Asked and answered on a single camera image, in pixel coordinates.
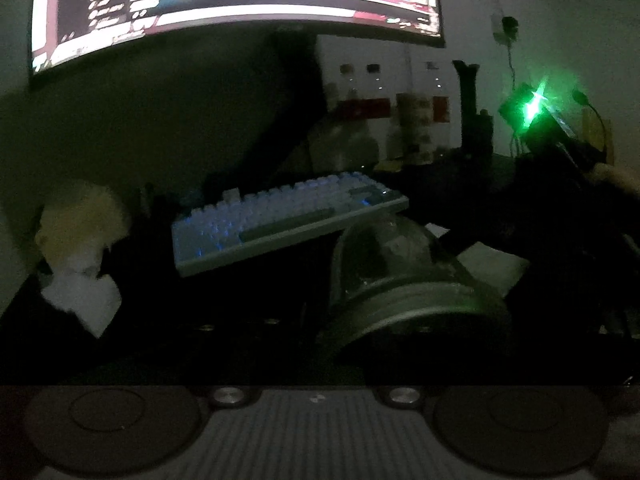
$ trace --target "ribbed gray surface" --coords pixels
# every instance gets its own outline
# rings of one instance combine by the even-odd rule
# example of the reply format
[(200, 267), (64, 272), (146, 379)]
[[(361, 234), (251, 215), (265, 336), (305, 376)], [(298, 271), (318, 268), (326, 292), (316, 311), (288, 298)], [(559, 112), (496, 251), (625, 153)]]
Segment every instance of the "ribbed gray surface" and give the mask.
[[(38, 480), (71, 477), (46, 469)], [(369, 390), (267, 390), (253, 406), (216, 412), (199, 439), (136, 480), (463, 480), (504, 478), (448, 453), (415, 412)], [(592, 479), (582, 471), (567, 479)]]

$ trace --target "spacebar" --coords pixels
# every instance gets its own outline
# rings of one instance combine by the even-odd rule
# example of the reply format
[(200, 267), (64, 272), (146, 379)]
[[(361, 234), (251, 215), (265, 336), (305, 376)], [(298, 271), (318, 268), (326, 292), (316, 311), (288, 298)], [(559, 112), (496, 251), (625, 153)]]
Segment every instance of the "spacebar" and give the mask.
[(253, 229), (247, 229), (247, 231), (240, 233), (240, 239), (243, 242), (251, 242), (252, 240), (257, 240), (258, 238), (264, 238), (265, 236), (289, 231), (291, 229), (295, 229), (296, 227), (313, 224), (314, 222), (319, 222), (321, 220), (331, 218), (334, 215), (335, 210), (332, 207), (328, 207), (327, 209), (319, 209), (318, 211), (312, 211), (311, 213), (304, 213), (300, 216), (292, 216), (291, 218), (278, 220), (277, 222), (273, 222), (271, 224), (265, 224)]

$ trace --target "circular pad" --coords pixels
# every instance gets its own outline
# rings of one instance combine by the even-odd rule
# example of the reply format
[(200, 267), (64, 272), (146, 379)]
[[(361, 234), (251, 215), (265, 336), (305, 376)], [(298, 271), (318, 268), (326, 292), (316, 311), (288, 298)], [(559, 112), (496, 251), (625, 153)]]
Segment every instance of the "circular pad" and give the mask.
[(186, 446), (200, 422), (197, 402), (182, 386), (50, 386), (24, 416), (45, 458), (85, 475), (155, 466)]
[(603, 405), (580, 387), (452, 387), (433, 420), (465, 459), (518, 476), (575, 469), (596, 456), (607, 433)]

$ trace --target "green light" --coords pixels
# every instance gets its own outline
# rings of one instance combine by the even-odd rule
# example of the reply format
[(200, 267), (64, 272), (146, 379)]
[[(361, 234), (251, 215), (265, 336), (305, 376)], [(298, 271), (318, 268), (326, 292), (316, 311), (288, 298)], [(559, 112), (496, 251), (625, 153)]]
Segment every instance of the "green light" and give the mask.
[(540, 106), (540, 103), (543, 100), (546, 101), (546, 97), (544, 96), (545, 87), (546, 87), (546, 80), (543, 80), (540, 83), (540, 86), (538, 86), (538, 90), (533, 92), (533, 95), (534, 95), (533, 100), (524, 105), (525, 121), (523, 124), (523, 131), (526, 131), (529, 129), (529, 127), (531, 126), (531, 123), (533, 122), (533, 119), (535, 119), (536, 115), (538, 115), (542, 111), (542, 107)]

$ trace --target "keyboard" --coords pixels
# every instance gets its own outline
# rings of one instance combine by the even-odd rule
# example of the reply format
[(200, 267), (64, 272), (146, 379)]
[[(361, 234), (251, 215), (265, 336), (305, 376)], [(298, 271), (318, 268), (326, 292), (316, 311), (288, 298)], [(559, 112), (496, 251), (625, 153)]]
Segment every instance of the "keyboard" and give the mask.
[(409, 205), (407, 197), (361, 173), (341, 173), (242, 198), (225, 193), (172, 224), (182, 277), (343, 230)]

